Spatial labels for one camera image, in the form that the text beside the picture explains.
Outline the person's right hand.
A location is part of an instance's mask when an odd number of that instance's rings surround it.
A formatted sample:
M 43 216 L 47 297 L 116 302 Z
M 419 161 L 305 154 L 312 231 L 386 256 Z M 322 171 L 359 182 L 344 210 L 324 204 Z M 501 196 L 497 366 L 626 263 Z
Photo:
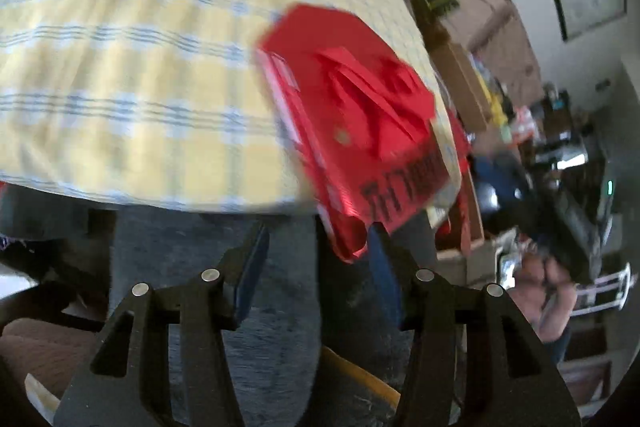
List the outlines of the person's right hand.
M 514 273 L 509 295 L 543 343 L 564 334 L 577 301 L 570 273 L 553 257 L 527 254 Z

